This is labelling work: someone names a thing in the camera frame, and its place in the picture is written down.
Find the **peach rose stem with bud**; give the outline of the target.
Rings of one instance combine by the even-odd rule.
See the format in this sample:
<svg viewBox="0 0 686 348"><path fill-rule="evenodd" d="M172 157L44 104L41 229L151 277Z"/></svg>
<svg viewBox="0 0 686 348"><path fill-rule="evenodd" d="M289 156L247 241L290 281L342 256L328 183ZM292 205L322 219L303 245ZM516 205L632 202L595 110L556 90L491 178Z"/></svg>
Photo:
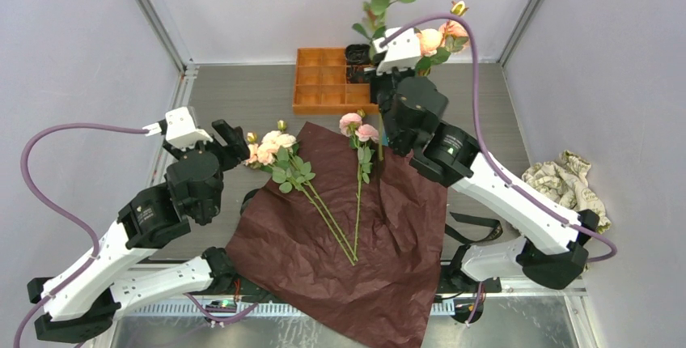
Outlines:
<svg viewBox="0 0 686 348"><path fill-rule="evenodd" d="M447 20L438 29L416 29L415 35L421 51L415 72L420 76L429 75L433 66L445 63L451 55L463 52L470 45L464 26L454 20Z"/></svg>

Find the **black printed ribbon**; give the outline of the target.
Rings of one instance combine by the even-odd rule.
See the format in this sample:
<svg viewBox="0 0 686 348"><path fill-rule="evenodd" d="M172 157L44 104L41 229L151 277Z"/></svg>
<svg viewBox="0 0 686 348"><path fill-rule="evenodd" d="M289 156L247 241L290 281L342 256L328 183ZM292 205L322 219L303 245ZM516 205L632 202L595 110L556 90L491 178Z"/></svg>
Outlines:
<svg viewBox="0 0 686 348"><path fill-rule="evenodd" d="M461 214L457 212L450 213L451 218L458 224L458 228L451 226L449 223L445 224L444 233L464 245L479 244L498 240L503 234L501 223L496 219L473 216L469 214ZM476 234L476 231L482 231L485 236L475 239L465 236L460 229L467 229L469 235Z"/></svg>

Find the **dark red wrapping paper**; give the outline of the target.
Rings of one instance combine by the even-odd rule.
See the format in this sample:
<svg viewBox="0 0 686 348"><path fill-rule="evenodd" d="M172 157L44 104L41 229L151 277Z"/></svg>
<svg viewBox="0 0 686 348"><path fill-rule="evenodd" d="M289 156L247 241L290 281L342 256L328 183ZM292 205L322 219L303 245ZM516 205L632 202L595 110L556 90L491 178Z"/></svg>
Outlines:
<svg viewBox="0 0 686 348"><path fill-rule="evenodd" d="M240 275L321 324L369 347L419 347L441 272L447 191L406 158L383 152L366 185L348 139L306 123L299 155L358 248L351 264L304 194L267 182L226 251Z"/></svg>

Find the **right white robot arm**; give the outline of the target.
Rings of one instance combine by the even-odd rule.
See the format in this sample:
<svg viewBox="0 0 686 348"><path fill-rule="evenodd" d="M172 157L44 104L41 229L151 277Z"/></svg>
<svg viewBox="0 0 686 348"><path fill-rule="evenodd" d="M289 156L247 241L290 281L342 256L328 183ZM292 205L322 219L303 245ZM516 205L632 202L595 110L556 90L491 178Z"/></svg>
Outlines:
<svg viewBox="0 0 686 348"><path fill-rule="evenodd" d="M520 274L561 290L581 275L589 259L584 246L599 224L596 213L567 209L537 193L476 138L442 121L448 99L427 77L397 68L383 74L367 68L365 75L392 152L408 156L421 176L478 201L520 233L496 244L462 241L447 273L457 291Z"/></svg>

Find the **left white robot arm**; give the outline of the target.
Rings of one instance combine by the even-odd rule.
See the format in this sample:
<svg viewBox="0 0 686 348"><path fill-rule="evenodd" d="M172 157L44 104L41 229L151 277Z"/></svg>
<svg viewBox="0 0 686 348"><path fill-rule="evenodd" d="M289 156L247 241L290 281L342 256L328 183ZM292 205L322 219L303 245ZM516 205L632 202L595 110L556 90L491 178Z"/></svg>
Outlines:
<svg viewBox="0 0 686 348"><path fill-rule="evenodd" d="M71 267L28 285L32 309L24 317L43 342L83 344L106 332L128 313L173 295L224 294L236 270L222 248L139 278L125 272L190 232L191 223L209 224L221 210L225 172L249 156L239 127L224 120L200 129L191 116L159 121L139 134L164 136L173 156L164 180L140 191L102 236Z"/></svg>

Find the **two pink roses stem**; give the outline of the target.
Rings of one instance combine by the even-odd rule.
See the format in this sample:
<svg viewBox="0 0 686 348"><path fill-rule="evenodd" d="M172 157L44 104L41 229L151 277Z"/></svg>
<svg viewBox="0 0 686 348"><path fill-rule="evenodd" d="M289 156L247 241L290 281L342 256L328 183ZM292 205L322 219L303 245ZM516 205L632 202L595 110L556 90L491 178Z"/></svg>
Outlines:
<svg viewBox="0 0 686 348"><path fill-rule="evenodd" d="M375 149L372 147L379 142L379 131L371 124L364 121L365 112L359 109L356 112L346 113L339 120L339 129L349 139L349 146L355 151L357 164L357 191L356 191L356 215L354 224L353 256L358 259L359 227L362 211L362 186L371 181L372 161Z"/></svg>

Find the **black rolled sock top left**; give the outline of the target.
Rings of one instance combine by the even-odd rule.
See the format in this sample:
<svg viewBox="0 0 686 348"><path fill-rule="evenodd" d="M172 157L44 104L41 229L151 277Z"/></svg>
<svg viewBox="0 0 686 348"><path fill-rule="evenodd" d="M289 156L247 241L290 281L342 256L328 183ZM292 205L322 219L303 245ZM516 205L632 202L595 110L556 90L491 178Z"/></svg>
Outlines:
<svg viewBox="0 0 686 348"><path fill-rule="evenodd" d="M368 44L353 44L345 47L345 62L349 66L370 65L370 49Z"/></svg>

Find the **cream peach roses stem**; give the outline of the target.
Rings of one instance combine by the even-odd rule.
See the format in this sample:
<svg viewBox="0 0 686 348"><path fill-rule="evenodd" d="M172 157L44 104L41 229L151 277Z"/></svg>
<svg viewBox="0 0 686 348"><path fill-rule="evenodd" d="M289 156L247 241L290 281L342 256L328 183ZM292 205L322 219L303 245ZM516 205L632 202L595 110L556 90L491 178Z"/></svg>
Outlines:
<svg viewBox="0 0 686 348"><path fill-rule="evenodd" d="M348 262L356 265L358 257L354 254L348 236L315 190L313 180L316 174L311 163L299 155L299 140L286 132L282 121L277 123L275 130L263 137L249 132L246 134L246 139L249 154L243 164L269 173L271 180L277 184L281 193L288 194L295 191L301 193L323 219Z"/></svg>

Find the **orange compartment tray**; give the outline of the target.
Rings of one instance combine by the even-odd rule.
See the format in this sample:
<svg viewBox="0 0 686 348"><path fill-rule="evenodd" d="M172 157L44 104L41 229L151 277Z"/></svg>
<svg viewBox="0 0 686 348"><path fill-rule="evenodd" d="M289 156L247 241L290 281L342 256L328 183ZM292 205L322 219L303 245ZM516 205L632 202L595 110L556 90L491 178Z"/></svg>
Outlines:
<svg viewBox="0 0 686 348"><path fill-rule="evenodd" d="M292 109L296 115L339 115L362 110L377 114L366 65L348 63L343 48L300 48L297 52Z"/></svg>

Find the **small electronics board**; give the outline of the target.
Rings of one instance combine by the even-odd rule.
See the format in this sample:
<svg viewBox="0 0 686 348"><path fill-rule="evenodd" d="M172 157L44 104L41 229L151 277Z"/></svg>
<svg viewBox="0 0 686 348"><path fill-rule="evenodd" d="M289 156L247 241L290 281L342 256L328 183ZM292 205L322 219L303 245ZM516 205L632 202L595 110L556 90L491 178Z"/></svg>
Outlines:
<svg viewBox="0 0 686 348"><path fill-rule="evenodd" d="M233 299L215 299L206 304L205 310L210 313L236 313L237 305Z"/></svg>

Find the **crumpled printed cloth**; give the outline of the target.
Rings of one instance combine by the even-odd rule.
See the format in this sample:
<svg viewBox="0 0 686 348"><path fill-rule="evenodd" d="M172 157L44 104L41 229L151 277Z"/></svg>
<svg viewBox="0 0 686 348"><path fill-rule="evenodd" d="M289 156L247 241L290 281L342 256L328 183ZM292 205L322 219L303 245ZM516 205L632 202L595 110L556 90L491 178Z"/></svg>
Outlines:
<svg viewBox="0 0 686 348"><path fill-rule="evenodd" d="M562 151L559 159L532 164L521 179L533 189L565 208L591 210L599 216L597 232L603 234L612 223L606 206L590 188L587 175L591 163L572 151Z"/></svg>

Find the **perforated metal rail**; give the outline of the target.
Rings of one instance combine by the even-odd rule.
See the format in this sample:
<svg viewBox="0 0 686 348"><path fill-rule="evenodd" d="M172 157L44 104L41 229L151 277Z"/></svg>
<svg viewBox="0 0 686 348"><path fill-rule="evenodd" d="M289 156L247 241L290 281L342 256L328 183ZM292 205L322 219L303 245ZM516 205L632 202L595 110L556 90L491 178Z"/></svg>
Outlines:
<svg viewBox="0 0 686 348"><path fill-rule="evenodd" d="M449 300L442 303L433 303L430 311L431 316L454 316L455 305ZM189 299L167 299L159 303L153 303L139 308L128 316L176 316L193 317L201 316L200 309ZM305 316L305 314L287 303L262 303L248 313L250 317L292 317Z"/></svg>

